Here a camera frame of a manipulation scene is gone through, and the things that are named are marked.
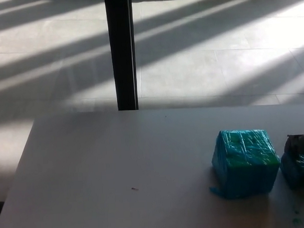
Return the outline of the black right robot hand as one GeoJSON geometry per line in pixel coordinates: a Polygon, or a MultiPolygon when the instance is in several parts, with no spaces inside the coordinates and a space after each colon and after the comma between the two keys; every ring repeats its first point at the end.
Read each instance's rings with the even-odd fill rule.
{"type": "Polygon", "coordinates": [[[289,134],[284,148],[285,153],[290,153],[298,159],[304,157],[304,134],[289,134]]]}

